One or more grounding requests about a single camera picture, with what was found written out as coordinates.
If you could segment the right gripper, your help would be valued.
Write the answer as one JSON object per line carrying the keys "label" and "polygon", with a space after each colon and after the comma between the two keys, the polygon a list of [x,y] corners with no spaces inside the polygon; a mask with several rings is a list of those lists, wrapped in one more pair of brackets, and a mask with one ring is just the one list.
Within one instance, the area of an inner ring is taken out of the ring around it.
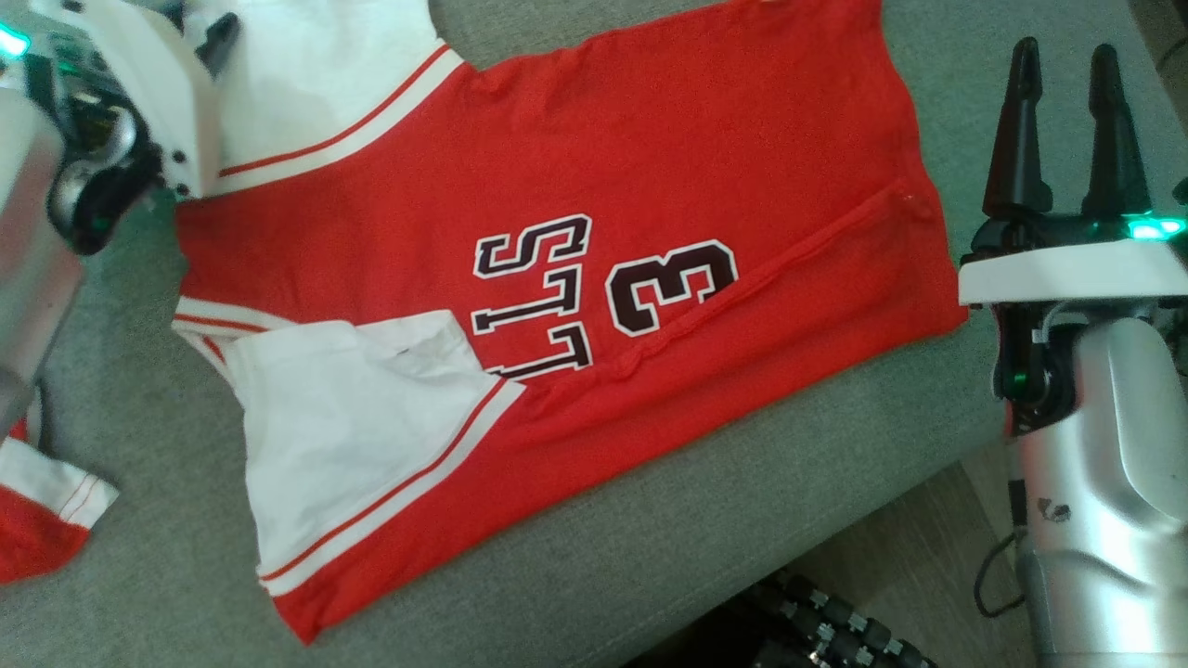
{"label": "right gripper", "polygon": [[[1040,46],[1022,39],[1015,43],[1007,73],[982,198],[985,215],[1053,210],[1053,190],[1040,164],[1042,94]],[[1110,44],[1098,45],[1091,56],[1088,109],[1094,119],[1093,157],[1081,212],[1091,218],[986,221],[962,257],[960,304],[1171,300],[1187,294],[1184,218],[1130,215],[1152,212],[1154,202],[1119,59]]]}

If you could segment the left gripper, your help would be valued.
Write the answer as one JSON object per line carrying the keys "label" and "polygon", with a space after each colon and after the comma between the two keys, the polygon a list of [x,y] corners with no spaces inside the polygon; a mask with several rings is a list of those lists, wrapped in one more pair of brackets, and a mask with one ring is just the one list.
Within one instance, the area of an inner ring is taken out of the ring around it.
{"label": "left gripper", "polygon": [[190,198],[211,195],[221,168],[219,92],[240,34],[238,14],[206,30],[200,55],[162,12],[127,1],[58,1],[56,21],[82,34],[84,86],[131,105],[162,149],[162,177]]}

